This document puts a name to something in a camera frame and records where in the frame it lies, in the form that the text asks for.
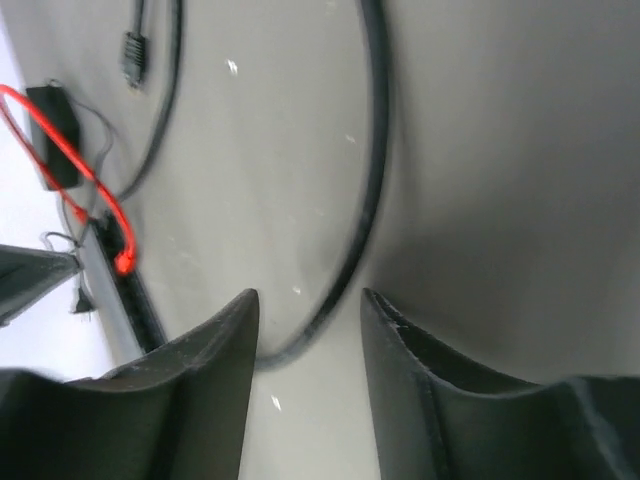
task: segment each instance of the white dust speck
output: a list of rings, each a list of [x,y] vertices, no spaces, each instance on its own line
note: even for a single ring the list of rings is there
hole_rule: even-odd
[[[271,401],[273,402],[274,407],[276,407],[279,411],[282,411],[282,407],[280,406],[280,400],[278,400],[278,397],[271,395]]]
[[[227,67],[229,68],[229,71],[231,72],[231,75],[233,75],[234,77],[238,76],[238,65],[236,64],[236,62],[234,62],[233,60],[229,60],[227,58],[226,62]]]

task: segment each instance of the black curved edge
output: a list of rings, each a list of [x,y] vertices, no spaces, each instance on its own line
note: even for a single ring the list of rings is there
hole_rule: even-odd
[[[0,478],[236,479],[258,320],[247,290],[102,379],[0,370]]]
[[[367,289],[361,328],[383,479],[639,478],[639,379],[530,384],[460,354]]]

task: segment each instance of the black power adapter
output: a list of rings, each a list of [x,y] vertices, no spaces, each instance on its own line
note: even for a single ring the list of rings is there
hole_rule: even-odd
[[[65,139],[80,151],[80,124],[64,89],[57,85],[30,87],[27,88],[27,97],[44,113]],[[33,118],[29,119],[29,127],[33,148],[42,162],[46,164],[53,178],[64,189],[79,186],[82,176],[75,165]],[[40,178],[47,190],[55,190],[42,175]]]

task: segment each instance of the cable plug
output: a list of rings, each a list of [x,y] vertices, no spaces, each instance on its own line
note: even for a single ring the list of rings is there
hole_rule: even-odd
[[[89,298],[89,295],[82,286],[76,291],[76,304],[71,311],[72,314],[90,313],[96,309],[95,305]]]
[[[125,33],[122,73],[129,87],[135,90],[142,88],[147,73],[147,39],[139,33]]]
[[[116,271],[120,275],[129,275],[136,264],[135,254],[128,250],[120,252],[115,259],[115,264]]]

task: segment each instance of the black plastic part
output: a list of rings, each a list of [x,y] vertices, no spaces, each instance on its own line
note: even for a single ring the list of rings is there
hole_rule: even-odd
[[[143,352],[149,353],[167,342],[158,315],[151,304],[138,269],[129,275],[120,275],[114,269],[114,259],[124,247],[122,230],[111,214],[92,221],[93,231],[105,262],[110,270],[129,323]]]
[[[78,287],[78,289],[76,290],[76,303],[71,313],[73,313],[74,315],[80,313],[90,313],[94,312],[95,309],[96,307],[89,298],[89,294],[84,290],[82,286]]]
[[[67,253],[0,245],[0,327],[79,270]]]
[[[639,478],[640,379],[537,386],[459,354],[371,290],[361,317],[383,480]]]
[[[147,39],[134,32],[127,32],[122,50],[122,73],[127,85],[138,90],[144,85],[147,74]]]
[[[258,294],[99,380],[0,370],[3,480],[238,477]]]
[[[58,86],[45,85],[43,87],[27,88],[26,93],[29,100],[44,113],[64,138],[79,151],[80,124],[64,89]],[[65,189],[80,185],[82,179],[80,172],[32,117],[29,118],[29,127],[31,143],[56,181]],[[53,186],[49,185],[44,178],[42,178],[42,183],[47,190],[54,190]]]

